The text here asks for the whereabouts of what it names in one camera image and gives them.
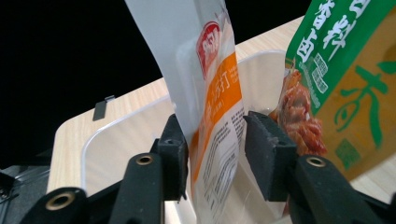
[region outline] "plastic packaging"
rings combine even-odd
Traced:
[[[198,222],[219,222],[236,171],[244,109],[223,0],[127,0],[158,63],[190,151]]]
[[[271,116],[299,154],[352,179],[394,153],[396,2],[314,0],[290,42]]]

